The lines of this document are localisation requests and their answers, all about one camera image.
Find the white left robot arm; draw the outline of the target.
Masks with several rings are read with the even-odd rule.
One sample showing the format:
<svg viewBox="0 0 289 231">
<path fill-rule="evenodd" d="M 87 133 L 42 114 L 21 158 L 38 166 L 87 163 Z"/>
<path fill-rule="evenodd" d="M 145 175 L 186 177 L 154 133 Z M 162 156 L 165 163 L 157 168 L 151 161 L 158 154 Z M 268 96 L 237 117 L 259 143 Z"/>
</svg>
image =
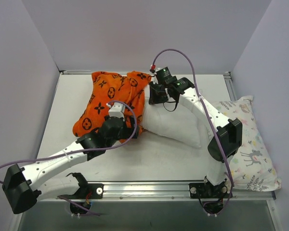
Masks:
<svg viewBox="0 0 289 231">
<path fill-rule="evenodd" d="M 88 183 L 79 173 L 71 173 L 65 179 L 54 179 L 61 172 L 115 149 L 119 140 L 129 141 L 139 135 L 137 121 L 130 117 L 131 126 L 123 118 L 107 116 L 100 128 L 82 135 L 56 154 L 32 161 L 20 167 L 17 163 L 8 167 L 2 189 L 14 214 L 32 208 L 39 200 L 59 195 L 84 197 Z"/>
</svg>

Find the white floral pillow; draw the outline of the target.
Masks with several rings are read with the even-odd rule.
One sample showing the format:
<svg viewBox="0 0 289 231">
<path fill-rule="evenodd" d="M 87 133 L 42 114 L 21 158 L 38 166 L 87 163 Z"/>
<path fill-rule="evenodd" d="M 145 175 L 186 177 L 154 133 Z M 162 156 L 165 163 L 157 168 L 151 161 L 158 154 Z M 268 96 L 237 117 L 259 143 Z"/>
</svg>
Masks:
<svg viewBox="0 0 289 231">
<path fill-rule="evenodd" d="M 212 105 L 230 119 L 239 119 L 243 125 L 242 146 L 229 166 L 237 190 L 257 192 L 275 191 L 281 188 L 252 110 L 253 97 L 243 96 L 237 101 L 219 101 Z"/>
</svg>

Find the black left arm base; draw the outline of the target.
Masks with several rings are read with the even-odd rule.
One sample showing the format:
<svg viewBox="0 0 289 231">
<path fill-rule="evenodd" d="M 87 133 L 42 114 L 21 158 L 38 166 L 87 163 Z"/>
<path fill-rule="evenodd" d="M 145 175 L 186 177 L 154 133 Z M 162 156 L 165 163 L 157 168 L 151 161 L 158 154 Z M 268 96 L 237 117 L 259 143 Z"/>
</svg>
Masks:
<svg viewBox="0 0 289 231">
<path fill-rule="evenodd" d="M 104 185 L 102 183 L 89 183 L 87 186 L 80 187 L 74 194 L 63 194 L 67 199 L 102 199 Z"/>
</svg>

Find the aluminium front rail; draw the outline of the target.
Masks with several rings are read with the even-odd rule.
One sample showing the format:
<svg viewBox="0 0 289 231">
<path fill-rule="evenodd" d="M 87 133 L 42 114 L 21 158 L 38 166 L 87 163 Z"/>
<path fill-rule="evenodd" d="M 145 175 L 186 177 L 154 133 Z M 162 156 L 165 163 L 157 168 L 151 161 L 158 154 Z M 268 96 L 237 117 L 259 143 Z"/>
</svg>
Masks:
<svg viewBox="0 0 289 231">
<path fill-rule="evenodd" d="M 185 200 L 192 199 L 189 193 L 189 183 L 196 181 L 160 181 L 160 182 L 96 182 L 79 183 L 75 179 L 54 179 L 33 190 L 27 182 L 21 183 L 15 189 L 14 198 L 18 205 L 32 206 L 36 202 L 63 197 L 63 194 L 74 194 L 80 187 L 89 183 L 104 185 L 103 197 L 100 200 Z M 226 200 L 274 200 L 274 192 L 257 192 L 249 190 L 230 190 L 232 198 L 226 196 L 220 199 L 200 199 L 202 201 Z M 97 199 L 72 199 L 73 201 L 93 201 Z"/>
</svg>

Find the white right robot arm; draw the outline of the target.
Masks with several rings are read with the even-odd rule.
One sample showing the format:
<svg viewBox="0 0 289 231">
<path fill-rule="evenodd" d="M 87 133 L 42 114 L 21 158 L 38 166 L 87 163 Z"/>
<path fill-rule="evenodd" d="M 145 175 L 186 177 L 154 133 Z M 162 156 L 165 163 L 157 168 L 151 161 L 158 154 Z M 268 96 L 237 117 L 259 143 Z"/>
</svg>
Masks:
<svg viewBox="0 0 289 231">
<path fill-rule="evenodd" d="M 202 94 L 196 82 L 173 76 L 167 67 L 152 70 L 156 80 L 149 83 L 149 104 L 166 103 L 173 98 L 175 105 L 187 108 L 213 133 L 208 152 L 213 159 L 205 179 L 205 194 L 215 197 L 221 191 L 221 183 L 230 173 L 229 162 L 242 145 L 243 125 L 239 119 L 230 119 L 216 109 Z"/>
</svg>

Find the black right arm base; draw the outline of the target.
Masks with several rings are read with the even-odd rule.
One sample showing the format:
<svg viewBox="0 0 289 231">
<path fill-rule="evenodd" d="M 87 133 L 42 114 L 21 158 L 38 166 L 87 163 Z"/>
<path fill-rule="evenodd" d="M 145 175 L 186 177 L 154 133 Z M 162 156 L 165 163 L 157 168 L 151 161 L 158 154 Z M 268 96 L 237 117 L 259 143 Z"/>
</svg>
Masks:
<svg viewBox="0 0 289 231">
<path fill-rule="evenodd" d="M 192 182 L 188 184 L 190 197 L 193 199 L 220 199 L 226 196 L 232 198 L 232 193 L 226 187 L 225 181 L 213 186 L 210 182 Z"/>
</svg>

